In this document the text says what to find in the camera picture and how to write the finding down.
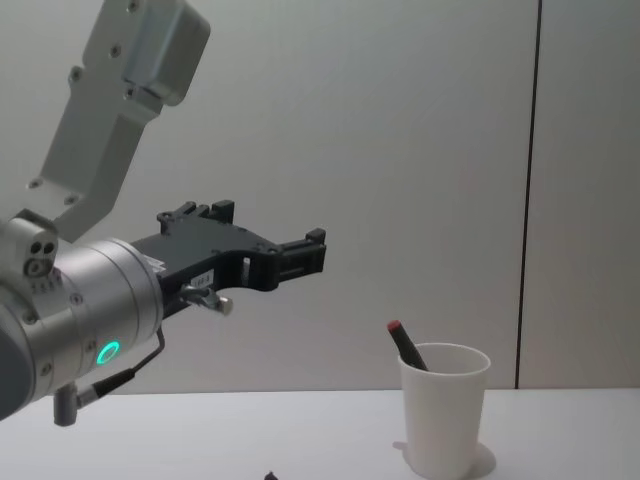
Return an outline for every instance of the white wall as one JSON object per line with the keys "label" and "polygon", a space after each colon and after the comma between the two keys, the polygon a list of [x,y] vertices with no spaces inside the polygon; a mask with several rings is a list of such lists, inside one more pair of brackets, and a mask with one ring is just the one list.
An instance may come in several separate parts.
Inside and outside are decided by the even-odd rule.
{"label": "white wall", "polygon": [[[486,351],[513,386],[535,0],[192,3],[213,34],[191,92],[87,239],[231,198],[275,241],[326,228],[326,273],[169,320],[128,391],[397,386],[393,318]],[[99,5],[3,3],[0,201],[44,159]]]}
{"label": "white wall", "polygon": [[640,4],[545,2],[523,387],[640,386]]}

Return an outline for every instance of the white table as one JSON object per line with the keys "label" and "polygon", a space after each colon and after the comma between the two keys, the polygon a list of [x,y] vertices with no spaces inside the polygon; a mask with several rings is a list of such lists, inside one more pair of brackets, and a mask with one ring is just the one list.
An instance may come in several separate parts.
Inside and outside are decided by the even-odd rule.
{"label": "white table", "polygon": [[[51,399],[0,423],[11,480],[418,479],[400,392],[113,396],[52,424]],[[491,480],[637,480],[640,390],[490,391]]]}

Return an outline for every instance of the green led ring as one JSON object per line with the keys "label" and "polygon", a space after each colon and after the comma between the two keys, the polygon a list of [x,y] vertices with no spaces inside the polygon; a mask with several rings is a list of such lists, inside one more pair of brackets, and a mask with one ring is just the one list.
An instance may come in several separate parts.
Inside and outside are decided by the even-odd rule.
{"label": "green led ring", "polygon": [[120,351],[120,342],[108,343],[107,345],[104,346],[102,350],[100,350],[100,353],[98,354],[98,360],[96,360],[96,363],[98,365],[104,365],[105,363],[110,362],[111,360],[113,360],[113,357],[115,357],[118,354],[119,351]]}

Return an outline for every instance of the cable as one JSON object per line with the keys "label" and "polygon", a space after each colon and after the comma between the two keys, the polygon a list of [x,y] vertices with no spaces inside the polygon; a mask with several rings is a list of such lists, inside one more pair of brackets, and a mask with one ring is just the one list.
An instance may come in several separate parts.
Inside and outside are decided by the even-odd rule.
{"label": "cable", "polygon": [[140,363],[138,363],[133,368],[128,368],[121,372],[118,372],[104,380],[100,380],[99,382],[94,383],[87,389],[85,389],[82,393],[78,395],[78,407],[86,407],[90,403],[95,402],[96,400],[101,399],[105,395],[113,392],[114,390],[122,387],[125,383],[130,382],[136,376],[141,369],[149,364],[154,358],[156,358],[165,347],[165,339],[164,332],[162,331],[162,327],[158,329],[156,332],[158,337],[158,347],[147,355]]}
{"label": "cable", "polygon": [[165,341],[164,341],[164,332],[162,331],[162,327],[158,329],[157,336],[158,336],[158,348],[156,348],[153,352],[147,355],[140,363],[138,363],[135,367],[133,367],[133,370],[135,372],[139,372],[144,367],[146,367],[149,364],[149,362],[151,362],[151,360],[153,360],[158,355],[160,355],[164,350]]}

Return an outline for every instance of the white paper cup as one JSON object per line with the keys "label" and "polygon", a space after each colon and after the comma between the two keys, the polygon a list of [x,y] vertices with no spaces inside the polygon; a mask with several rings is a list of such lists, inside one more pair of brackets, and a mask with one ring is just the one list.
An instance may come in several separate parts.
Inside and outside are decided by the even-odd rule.
{"label": "white paper cup", "polygon": [[408,461],[429,480],[460,480],[471,470],[491,360],[474,348],[424,343],[429,369],[401,359]]}

